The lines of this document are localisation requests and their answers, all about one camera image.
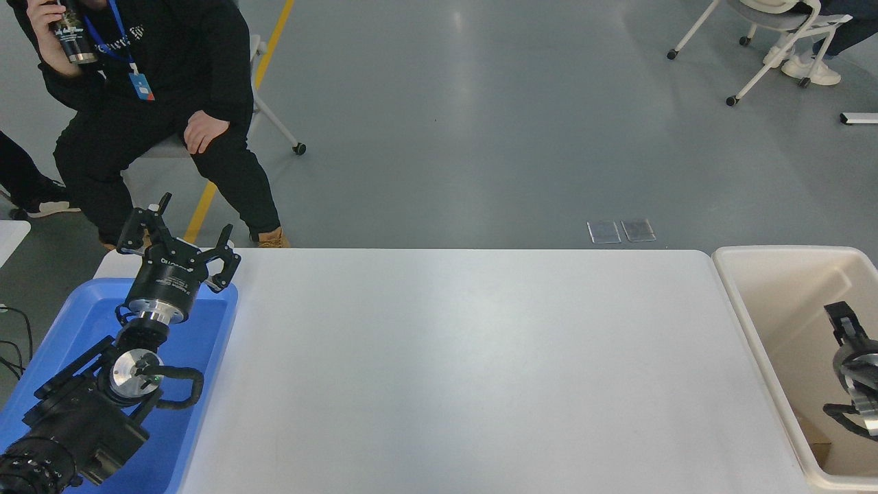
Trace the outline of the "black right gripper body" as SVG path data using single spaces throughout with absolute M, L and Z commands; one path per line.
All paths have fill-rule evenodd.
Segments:
M 842 344 L 832 359 L 832 369 L 836 375 L 842 375 L 841 366 L 862 355 L 877 353 L 877 341 L 871 338 L 841 338 Z

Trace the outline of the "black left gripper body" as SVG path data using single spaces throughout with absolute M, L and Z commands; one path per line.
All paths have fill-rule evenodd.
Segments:
M 144 257 L 126 297 L 126 307 L 144 311 L 147 304 L 155 302 L 172 306 L 178 314 L 188 314 L 206 278 L 204 263 L 183 266 L 162 256 Z

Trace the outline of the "person's left hand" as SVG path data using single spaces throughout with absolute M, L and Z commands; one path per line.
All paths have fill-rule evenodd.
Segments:
M 203 110 L 196 110 L 189 117 L 184 130 L 184 143 L 190 154 L 201 154 L 211 142 L 228 131 L 229 121 L 214 118 Z

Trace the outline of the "person's right hand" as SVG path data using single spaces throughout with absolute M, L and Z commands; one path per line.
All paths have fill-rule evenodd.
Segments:
M 80 69 L 69 62 L 69 57 L 53 32 L 52 25 L 62 20 L 66 7 L 52 1 L 27 1 L 26 15 L 34 31 L 40 59 L 55 72 L 76 76 Z

